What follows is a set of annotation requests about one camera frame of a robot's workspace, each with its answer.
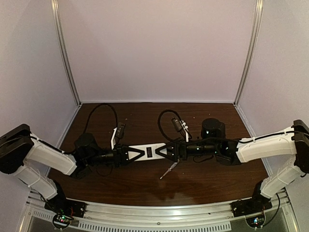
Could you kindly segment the white remote control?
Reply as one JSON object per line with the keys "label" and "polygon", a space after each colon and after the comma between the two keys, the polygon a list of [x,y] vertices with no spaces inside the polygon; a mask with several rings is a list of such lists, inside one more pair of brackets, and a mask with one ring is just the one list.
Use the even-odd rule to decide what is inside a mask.
{"label": "white remote control", "polygon": [[137,161],[150,161],[150,160],[159,160],[164,159],[163,157],[157,155],[155,153],[155,149],[165,145],[165,143],[157,143],[157,144],[147,144],[147,145],[131,145],[129,147],[141,149],[144,151],[144,156],[139,158]]}

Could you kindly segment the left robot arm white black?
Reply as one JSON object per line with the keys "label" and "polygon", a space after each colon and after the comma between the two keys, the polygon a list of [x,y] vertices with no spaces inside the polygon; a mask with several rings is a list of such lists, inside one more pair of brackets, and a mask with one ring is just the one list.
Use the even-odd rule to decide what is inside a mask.
{"label": "left robot arm white black", "polygon": [[30,166],[30,161],[49,166],[65,175],[81,179],[91,172],[92,166],[119,167],[145,155],[144,150],[119,145],[112,138],[112,148],[98,146],[90,133],[82,134],[75,141],[75,149],[65,152],[34,136],[27,124],[21,124],[0,138],[0,171],[12,174],[37,191],[48,207],[56,213],[69,209],[69,202],[59,183],[42,176]]}

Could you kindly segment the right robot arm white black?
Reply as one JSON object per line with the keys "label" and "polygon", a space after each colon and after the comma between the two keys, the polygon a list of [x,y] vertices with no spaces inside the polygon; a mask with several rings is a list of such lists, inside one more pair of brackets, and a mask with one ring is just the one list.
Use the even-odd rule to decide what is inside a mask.
{"label": "right robot arm white black", "polygon": [[201,139],[195,141],[170,141],[155,150],[159,156],[177,162],[189,156],[211,154],[217,162],[227,165],[240,165],[251,160],[280,155],[291,158],[278,169],[275,175],[256,184],[250,207],[261,209],[282,188],[298,177],[309,172],[309,128],[300,119],[279,132],[260,137],[227,139],[225,124],[215,118],[202,122]]}

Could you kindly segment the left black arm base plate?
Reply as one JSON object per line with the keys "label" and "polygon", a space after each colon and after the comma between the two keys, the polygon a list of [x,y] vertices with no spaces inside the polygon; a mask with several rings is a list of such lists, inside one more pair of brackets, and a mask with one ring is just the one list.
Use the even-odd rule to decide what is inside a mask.
{"label": "left black arm base plate", "polygon": [[44,208],[57,214],[83,218],[86,203],[68,199],[64,201],[46,200]]}

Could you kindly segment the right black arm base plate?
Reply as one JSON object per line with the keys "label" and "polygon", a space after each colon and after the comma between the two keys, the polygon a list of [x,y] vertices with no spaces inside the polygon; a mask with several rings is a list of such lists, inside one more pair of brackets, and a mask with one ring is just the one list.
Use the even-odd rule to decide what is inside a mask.
{"label": "right black arm base plate", "polygon": [[256,213],[263,213],[267,209],[272,208],[270,201],[260,202],[255,201],[253,198],[245,200],[237,200],[230,204],[234,217],[246,216]]}

